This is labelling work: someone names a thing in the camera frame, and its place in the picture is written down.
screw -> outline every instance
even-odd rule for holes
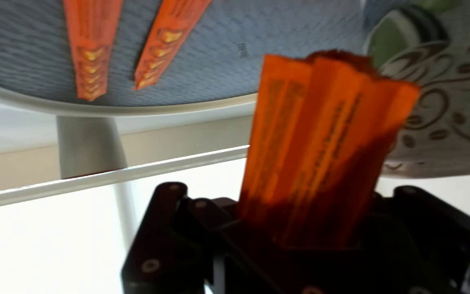
[[[171,189],[171,191],[180,191],[180,189],[181,189],[181,184],[170,184],[170,189]]]
[[[307,285],[302,289],[302,294],[323,294],[320,287]]]
[[[415,285],[415,287],[410,289],[410,294],[431,294],[431,292],[428,289]]]
[[[196,207],[206,207],[209,202],[206,199],[196,199],[193,204]]]
[[[418,192],[418,189],[415,189],[413,186],[405,186],[403,191],[405,191],[405,192],[410,192],[410,194]]]
[[[158,259],[145,259],[140,267],[142,267],[142,272],[155,272],[160,269],[160,261]]]

decorative pattern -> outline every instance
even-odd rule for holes
[[[423,44],[390,60],[382,73],[423,89],[385,168],[470,171],[470,44]]]

orange translucent strip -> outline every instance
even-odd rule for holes
[[[276,115],[258,120],[268,132],[259,127],[251,133],[251,142],[263,140],[253,155],[264,160],[246,169],[258,176],[256,189],[246,191],[245,220],[286,246],[341,248],[372,202],[384,158],[418,88],[379,78],[357,55],[317,53],[308,62],[315,63],[312,73],[297,80],[310,84],[302,111],[282,124],[277,117],[289,94],[277,94]],[[299,68],[279,76],[302,76]]]
[[[300,238],[294,240],[290,235],[297,235],[299,218],[310,210],[310,202],[318,196],[312,184],[328,171],[333,150],[339,145],[339,133],[359,98],[364,80],[362,73],[344,62],[315,60],[313,83],[308,93],[310,104],[304,106],[302,120],[295,129],[299,138],[294,142],[302,140],[304,129],[313,129],[313,132],[304,138],[304,150],[299,150],[300,143],[290,145],[289,164],[286,163],[281,173],[286,181],[281,179],[274,189],[276,200],[292,202],[287,225],[281,230],[279,238],[284,245],[302,245]]]
[[[282,63],[279,71],[282,78],[281,83],[271,84],[281,88],[281,91],[277,91],[277,94],[269,94],[276,111],[271,111],[271,115],[261,120],[261,132],[256,132],[259,148],[255,153],[258,153],[258,158],[255,160],[255,164],[248,164],[251,173],[255,173],[248,189],[251,196],[250,218],[253,222],[266,217],[266,192],[273,186],[273,178],[277,178],[277,168],[294,135],[295,124],[292,122],[295,122],[300,114],[310,84],[312,65],[297,60],[284,60]]]
[[[211,0],[163,0],[135,66],[135,88],[155,84]]]
[[[255,194],[256,189],[256,169],[259,163],[259,156],[263,153],[263,145],[268,140],[269,132],[266,130],[268,120],[274,115],[277,98],[286,84],[286,80],[281,78],[286,63],[289,60],[279,55],[266,55],[263,63],[263,75],[259,81],[256,107],[253,114],[251,124],[251,137],[246,155],[246,171],[243,176],[242,192],[240,192],[240,205],[248,204],[250,189]]]
[[[77,96],[93,101],[106,93],[122,0],[64,0],[64,6]]]
[[[317,230],[304,243],[341,248],[351,238],[361,217],[372,202],[374,187],[384,158],[397,130],[410,115],[418,99],[418,89],[393,80],[370,80],[361,93],[361,101],[349,125],[343,132],[343,143],[333,156],[333,166],[325,179],[317,179],[317,213],[300,213],[294,222],[307,230]]]

orange plastic piece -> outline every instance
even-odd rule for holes
[[[243,220],[284,246],[346,246],[418,96],[415,84],[379,76],[366,57],[335,50],[305,62],[266,57]]]
[[[106,93],[122,0],[64,0],[77,96],[95,101]]]
[[[163,0],[135,68],[135,88],[158,81],[211,0]]]

black swirl pattern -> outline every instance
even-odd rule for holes
[[[463,49],[446,42],[423,44],[387,62],[382,73],[421,86],[419,102],[385,169],[428,164],[447,151],[450,160],[470,160],[470,44]]]

